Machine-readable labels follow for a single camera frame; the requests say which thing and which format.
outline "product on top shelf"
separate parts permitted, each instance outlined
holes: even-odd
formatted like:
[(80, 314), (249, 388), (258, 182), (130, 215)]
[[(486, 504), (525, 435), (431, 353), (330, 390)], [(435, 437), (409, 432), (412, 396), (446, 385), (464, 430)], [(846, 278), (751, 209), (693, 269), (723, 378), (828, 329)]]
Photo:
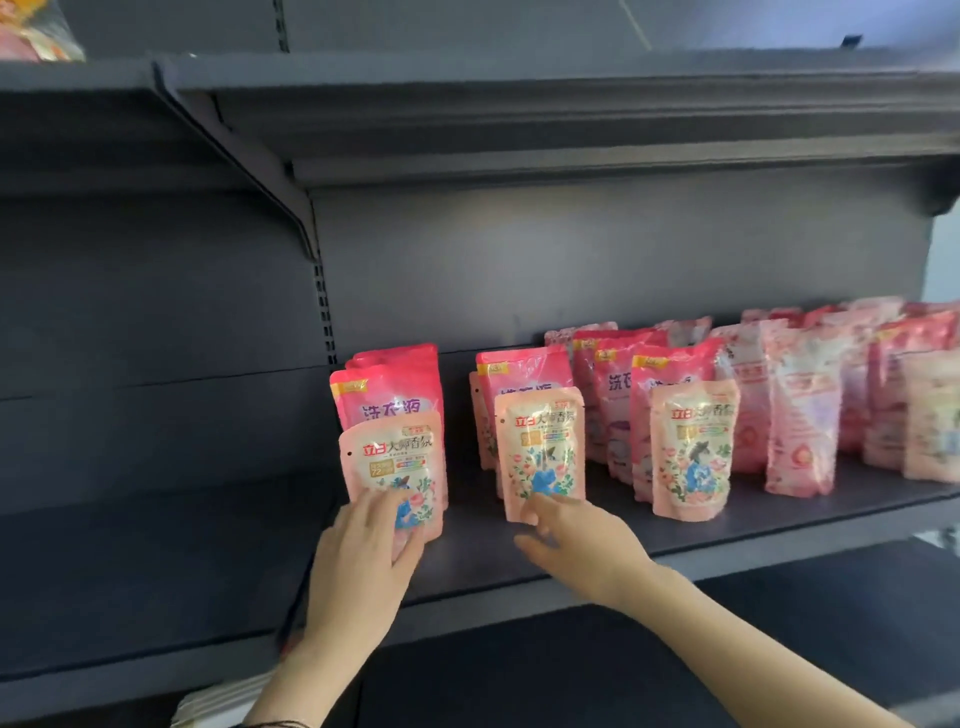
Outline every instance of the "product on top shelf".
[(770, 384), (762, 335), (776, 328), (787, 328), (787, 323), (784, 320), (752, 321), (710, 332), (710, 337), (723, 340), (740, 390), (740, 408), (733, 434), (734, 473), (763, 473), (767, 467)]
[(55, 0), (0, 1), (0, 61), (83, 61)]
[(903, 474), (960, 483), (960, 352), (903, 358), (907, 421)]
[(444, 438), (436, 410), (367, 420), (340, 436), (340, 464), (351, 501), (365, 489), (410, 492), (396, 510), (394, 559), (410, 538), (411, 528), (422, 526), (427, 541), (444, 530), (444, 462)]
[(480, 375), (476, 372), (470, 372), (470, 399), (473, 402), (473, 420), (477, 425), (480, 467), (485, 471), (495, 471), (496, 455), (491, 447), (493, 435), (491, 433), (490, 416), (487, 414), (487, 404), (484, 402), (483, 391), (480, 389)]
[(664, 329), (641, 328), (633, 336), (597, 339), (593, 350), (592, 389), (599, 401), (611, 477), (632, 485), (630, 462), (630, 381), (633, 346), (640, 342), (666, 346)]
[[(531, 392), (573, 386), (566, 348), (556, 344), (535, 349), (507, 349), (477, 354), (480, 389), (488, 412), (496, 411), (496, 398), (513, 392)], [(496, 453), (496, 427), (490, 443)]]
[(770, 377), (769, 493), (811, 497), (833, 490), (840, 372), (851, 346), (849, 328), (763, 332)]
[(713, 326), (713, 319), (710, 316), (704, 316), (699, 319), (690, 319), (688, 321), (674, 321), (667, 319), (656, 324), (654, 328), (661, 328), (667, 332), (667, 346), (671, 347), (691, 347), (699, 344), (707, 338), (710, 327)]
[(903, 357), (952, 349), (956, 325), (957, 314), (944, 311), (876, 330), (868, 364), (870, 422), (863, 443), (863, 461), (868, 465), (902, 470), (907, 402)]
[(607, 462), (607, 430), (600, 414), (597, 393), (593, 389), (593, 352), (601, 338), (633, 338), (637, 330), (646, 329), (579, 330), (573, 334), (573, 383), (584, 396), (584, 407), (587, 409), (584, 425), (587, 429), (587, 460), (594, 463)]
[[(443, 437), (444, 392), (433, 366), (408, 361), (339, 370), (330, 375), (330, 390), (344, 430), (371, 420), (435, 411)], [(440, 497), (446, 508), (446, 480)]]
[(820, 318), (819, 326), (849, 328), (852, 343), (844, 355), (840, 370), (843, 400), (840, 405), (840, 439), (838, 449), (848, 454), (863, 451), (870, 402), (867, 396), (867, 360), (870, 343), (878, 327), (897, 318), (898, 307), (877, 305), (836, 311)]
[(513, 392), (496, 398), (503, 503), (507, 521), (533, 493), (585, 498), (584, 398), (576, 387)]
[(709, 521), (727, 504), (736, 382), (694, 381), (650, 393), (654, 513), (678, 521)]
[(584, 324), (581, 327), (558, 328), (547, 331), (543, 335), (543, 344), (552, 347), (556, 344), (563, 344), (566, 347), (566, 353), (570, 357), (570, 366), (573, 366), (573, 334), (577, 331), (616, 331), (616, 321), (605, 321), (603, 324)]
[(630, 459), (634, 498), (653, 502), (653, 457), (650, 446), (650, 391), (664, 384), (713, 380), (721, 339), (674, 349), (636, 344), (630, 389)]

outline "yellow label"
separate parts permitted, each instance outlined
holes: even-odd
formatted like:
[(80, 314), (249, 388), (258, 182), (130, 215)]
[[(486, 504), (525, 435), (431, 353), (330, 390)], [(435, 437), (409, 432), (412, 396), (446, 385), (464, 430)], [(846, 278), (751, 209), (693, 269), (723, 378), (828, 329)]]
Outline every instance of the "yellow label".
[(643, 356), (642, 354), (637, 354), (634, 356), (634, 366), (635, 367), (653, 367), (654, 369), (663, 369), (669, 363), (669, 359), (665, 356)]
[(505, 375), (510, 371), (509, 361), (497, 361), (493, 364), (477, 364), (477, 374), (487, 375)]
[(355, 379), (354, 381), (336, 381), (330, 384), (330, 391), (333, 392), (333, 396), (335, 398), (340, 397), (340, 395), (345, 395), (347, 392), (366, 392), (367, 380)]

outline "refill bag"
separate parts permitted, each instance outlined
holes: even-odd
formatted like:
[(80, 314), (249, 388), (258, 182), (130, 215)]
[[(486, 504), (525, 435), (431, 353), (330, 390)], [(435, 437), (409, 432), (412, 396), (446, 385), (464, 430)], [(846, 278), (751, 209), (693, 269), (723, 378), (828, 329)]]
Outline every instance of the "refill bag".
[(422, 527), (427, 541), (440, 536), (444, 530), (440, 497), (446, 492), (440, 413), (397, 415), (351, 427), (340, 436), (340, 464), (350, 502), (365, 489), (410, 492), (396, 510), (394, 559), (412, 528)]
[(840, 431), (840, 372), (849, 328), (764, 332), (770, 377), (768, 493), (811, 497), (833, 490)]
[(909, 354), (903, 358), (903, 372), (903, 474), (912, 480), (960, 483), (960, 352)]
[(727, 504), (736, 382), (694, 381), (651, 393), (654, 513), (678, 521), (709, 521)]
[(903, 469), (906, 437), (907, 354), (942, 352), (954, 346), (957, 314), (934, 313), (885, 324), (870, 345), (867, 386), (870, 422), (863, 442), (863, 462), (878, 468)]
[(533, 493), (585, 498), (584, 398), (576, 387), (514, 392), (496, 398), (503, 503), (507, 521)]

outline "plastic packaging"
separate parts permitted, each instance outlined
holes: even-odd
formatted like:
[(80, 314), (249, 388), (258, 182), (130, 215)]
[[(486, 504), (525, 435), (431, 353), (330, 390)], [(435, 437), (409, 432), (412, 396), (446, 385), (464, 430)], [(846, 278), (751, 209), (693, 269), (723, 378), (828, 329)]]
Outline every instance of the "plastic packaging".
[(582, 329), (573, 334), (573, 383), (584, 396), (587, 429), (587, 460), (594, 463), (607, 462), (607, 429), (600, 412), (600, 401), (593, 388), (593, 352), (601, 339), (632, 338), (637, 330), (617, 329), (598, 331)]
[(651, 392), (656, 515), (709, 521), (723, 510), (739, 403), (731, 380), (694, 381)]
[(487, 414), (487, 404), (484, 402), (483, 391), (480, 389), (480, 375), (476, 372), (470, 372), (470, 399), (473, 402), (473, 420), (477, 425), (480, 468), (485, 471), (495, 471), (496, 455), (491, 448), (493, 435), (491, 433), (490, 416)]
[[(480, 352), (476, 361), (488, 412), (496, 411), (495, 400), (499, 395), (573, 386), (570, 360), (566, 348), (560, 344), (536, 349)], [(496, 453), (496, 427), (492, 428), (491, 436), (491, 451)]]
[(513, 392), (496, 398), (503, 503), (507, 521), (520, 516), (533, 493), (587, 497), (584, 398), (576, 387)]
[(907, 421), (903, 474), (960, 483), (960, 352), (903, 358)]
[(0, 0), (0, 61), (83, 61), (56, 0)]
[(833, 490), (841, 366), (852, 331), (841, 327), (763, 332), (770, 377), (768, 493), (811, 497)]
[(440, 498), (446, 492), (446, 470), (440, 431), (440, 413), (424, 410), (367, 420), (340, 436), (340, 464), (351, 501), (365, 489), (410, 491), (396, 510), (394, 559), (411, 528), (422, 526), (427, 541), (444, 530)]
[(663, 329), (642, 328), (633, 336), (597, 339), (593, 350), (593, 390), (604, 427), (606, 463), (611, 477), (633, 485), (630, 462), (630, 382), (634, 344), (666, 345)]
[(863, 461), (868, 465), (902, 470), (907, 404), (902, 360), (905, 354), (951, 349), (956, 326), (957, 314), (944, 311), (876, 330), (868, 363), (870, 422), (863, 443)]
[(766, 470), (770, 383), (762, 336), (764, 331), (786, 327), (783, 320), (752, 321), (715, 328), (710, 332), (710, 337), (723, 340), (740, 391), (739, 414), (733, 435), (734, 473), (763, 473)]
[(713, 380), (723, 341), (708, 339), (695, 347), (671, 349), (634, 346), (630, 388), (630, 459), (634, 498), (653, 502), (653, 456), (650, 445), (650, 391), (664, 384)]
[(656, 324), (654, 328), (661, 328), (667, 332), (667, 346), (670, 347), (691, 347), (699, 344), (707, 338), (710, 327), (713, 326), (713, 319), (710, 316), (704, 316), (699, 319), (690, 319), (688, 321), (674, 321), (667, 319)]

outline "woman illustration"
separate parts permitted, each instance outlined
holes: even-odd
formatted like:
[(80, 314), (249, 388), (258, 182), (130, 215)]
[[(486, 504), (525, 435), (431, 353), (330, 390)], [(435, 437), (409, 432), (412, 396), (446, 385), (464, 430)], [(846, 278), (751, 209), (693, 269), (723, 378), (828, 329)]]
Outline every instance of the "woman illustration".
[(713, 493), (716, 490), (717, 481), (707, 462), (709, 457), (709, 443), (697, 443), (690, 451), (690, 464), (686, 468), (688, 493)]

